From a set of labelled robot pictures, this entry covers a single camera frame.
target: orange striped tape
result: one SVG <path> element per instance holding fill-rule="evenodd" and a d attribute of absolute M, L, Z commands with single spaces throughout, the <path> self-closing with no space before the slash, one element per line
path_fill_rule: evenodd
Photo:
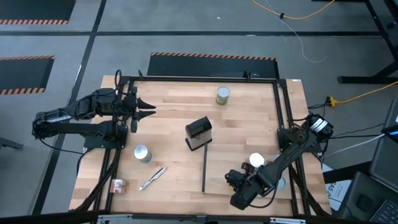
<path fill-rule="evenodd" d="M 183 57 L 211 57 L 211 58 L 235 58 L 235 59 L 253 59 L 253 60 L 273 60 L 272 57 L 254 57 L 254 56 L 236 56 L 236 55 L 209 55 L 209 54 L 187 54 L 187 53 L 167 53 L 167 52 L 152 52 L 151 55 L 161 56 L 183 56 Z"/>
<path fill-rule="evenodd" d="M 65 25 L 68 22 L 57 19 L 0 19 L 0 25 Z"/>
<path fill-rule="evenodd" d="M 55 56 L 47 55 L 47 56 L 26 56 L 26 57 L 0 57 L 0 60 L 26 60 L 26 59 L 44 59 L 44 58 L 55 59 Z"/>
<path fill-rule="evenodd" d="M 21 89 L 10 89 L 1 90 L 0 95 L 16 95 L 16 94 L 32 94 L 32 93 L 42 93 L 45 88 L 21 88 Z"/>

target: gray floor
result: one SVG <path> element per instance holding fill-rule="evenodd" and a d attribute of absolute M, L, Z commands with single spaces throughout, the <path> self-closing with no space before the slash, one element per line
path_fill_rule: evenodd
<path fill-rule="evenodd" d="M 289 16 L 307 15 L 325 2 L 269 0 L 273 8 Z M 384 24 L 392 21 L 382 1 L 373 1 Z M 0 26 L 4 30 L 91 30 L 100 0 L 77 1 L 66 26 Z M 306 20 L 284 20 L 299 31 L 375 31 L 376 26 L 364 4 L 334 3 L 320 14 Z M 274 16 L 249 0 L 172 1 L 108 0 L 99 30 L 289 30 Z M 41 95 L 0 96 L 0 136 L 23 142 L 17 151 L 0 150 L 0 177 L 12 185 L 0 186 L 0 216 L 26 215 L 31 212 L 37 189 L 48 163 L 50 149 L 30 134 L 36 112 L 65 106 L 86 47 L 88 37 L 0 37 L 0 57 L 55 55 L 55 63 L 46 91 Z M 306 61 L 296 37 L 242 36 L 137 36 L 97 37 L 91 52 L 78 97 L 100 87 L 103 75 L 117 69 L 123 75 L 146 71 L 151 52 L 195 52 L 206 54 L 252 55 L 278 59 L 282 78 L 302 79 L 307 104 L 324 101 L 327 95 L 345 100 L 379 88 L 379 85 L 340 85 L 341 75 L 370 76 L 392 62 L 387 45 L 378 37 L 302 37 Z M 396 87 L 326 110 L 326 118 L 336 133 L 383 123 Z M 373 129 L 364 134 L 378 133 Z M 363 139 L 336 139 L 329 152 L 350 146 Z M 83 138 L 67 136 L 64 149 L 81 151 Z M 333 168 L 344 167 L 372 158 L 376 142 L 328 157 Z M 76 177 L 78 156 L 61 153 L 44 205 L 44 213 L 68 210 Z M 152 221 L 135 221 L 157 223 Z"/>

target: wooden tabletop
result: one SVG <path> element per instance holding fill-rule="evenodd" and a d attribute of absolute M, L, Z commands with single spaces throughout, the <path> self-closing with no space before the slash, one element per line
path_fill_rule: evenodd
<path fill-rule="evenodd" d="M 113 76 L 104 76 L 101 87 L 114 87 Z M 308 114 L 300 80 L 287 80 L 294 118 Z M 274 202 L 265 209 L 248 207 L 238 210 L 229 204 L 233 191 L 224 175 L 240 164 L 252 152 L 272 159 L 278 152 L 278 128 L 274 92 L 266 83 L 203 83 L 203 82 L 143 82 L 135 81 L 138 96 L 155 105 L 157 113 L 138 123 L 137 133 L 129 133 L 122 150 L 118 179 L 127 180 L 126 192 L 115 194 L 112 212 L 208 214 L 208 215 L 279 215 L 291 216 L 289 174 L 286 185 L 277 191 Z M 215 103 L 216 90 L 227 86 L 227 105 Z M 282 111 L 286 119 L 283 93 Z M 205 193 L 201 192 L 204 149 L 190 151 L 185 143 L 185 126 L 207 116 L 213 125 L 213 142 L 208 145 Z M 109 118 L 96 117 L 93 122 Z M 143 164 L 134 158 L 138 144 L 148 147 L 152 160 Z M 104 149 L 94 149 L 81 160 L 70 208 L 79 206 L 98 182 Z M 331 212 L 319 161 L 311 154 L 303 155 L 307 187 L 324 210 Z M 167 171 L 145 190 L 139 187 L 163 166 Z M 100 208 L 104 207 L 107 187 Z M 265 205 L 268 198 L 258 197 L 255 205 Z M 302 202 L 298 199 L 299 210 Z"/>

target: white cable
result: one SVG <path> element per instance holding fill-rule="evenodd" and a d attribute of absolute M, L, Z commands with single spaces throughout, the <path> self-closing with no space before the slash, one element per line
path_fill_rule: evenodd
<path fill-rule="evenodd" d="M 274 9 L 272 8 L 272 6 L 269 4 L 268 0 L 266 0 L 266 2 L 267 2 L 267 4 L 268 4 L 269 8 L 274 12 L 275 18 L 277 18 L 277 19 L 280 20 L 283 24 L 285 24 L 285 25 L 286 25 L 290 30 L 292 30 L 293 33 L 298 37 L 298 40 L 299 40 L 300 43 L 301 43 L 301 53 L 302 53 L 303 57 L 304 57 L 306 60 L 308 60 L 309 62 L 313 62 L 313 63 L 320 63 L 320 62 L 324 62 L 324 61 L 326 60 L 326 58 L 328 58 L 328 56 L 326 55 L 325 58 L 324 58 L 323 60 L 320 60 L 320 61 L 313 61 L 313 60 L 308 59 L 308 58 L 305 56 L 305 54 L 304 54 L 304 43 L 303 43 L 303 41 L 301 40 L 301 38 L 299 37 L 299 35 L 296 33 L 296 31 L 293 30 L 293 28 L 291 28 L 289 25 L 287 25 L 287 23 L 285 23 L 284 21 L 282 21 L 282 19 L 280 19 L 280 18 L 275 14 L 275 10 L 274 10 Z"/>
<path fill-rule="evenodd" d="M 331 156 L 331 155 L 336 154 L 336 153 L 338 153 L 338 152 L 343 152 L 343 151 L 348 150 L 348 149 L 352 149 L 352 148 L 354 148 L 354 147 L 356 147 L 356 146 L 361 146 L 361 145 L 366 144 L 366 143 L 369 143 L 369 142 L 371 142 L 371 141 L 373 141 L 373 140 L 379 139 L 379 138 L 381 138 L 381 137 L 383 137 L 383 136 L 384 136 L 384 134 L 381 134 L 381 135 L 379 135 L 379 136 L 377 136 L 377 137 L 374 137 L 374 138 L 372 138 L 372 139 L 370 139 L 370 140 L 367 140 L 367 141 L 365 141 L 365 142 L 362 142 L 362 143 L 359 143 L 359 144 L 356 144 L 356 145 L 354 145 L 354 146 L 350 146 L 350 147 L 347 147 L 347 148 L 344 148 L 344 149 L 337 150 L 336 152 L 332 152 L 331 154 L 325 155 L 325 157 Z"/>

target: pen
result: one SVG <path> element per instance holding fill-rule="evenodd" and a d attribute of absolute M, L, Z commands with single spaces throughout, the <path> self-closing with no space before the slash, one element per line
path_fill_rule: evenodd
<path fill-rule="evenodd" d="M 145 188 L 147 188 L 148 185 L 150 183 L 152 183 L 153 180 L 158 179 L 166 171 L 166 169 L 167 169 L 167 166 L 165 166 L 165 167 L 161 168 L 161 170 L 157 171 L 153 177 L 151 177 L 146 183 L 144 183 L 144 185 L 139 187 L 139 190 L 144 190 Z"/>

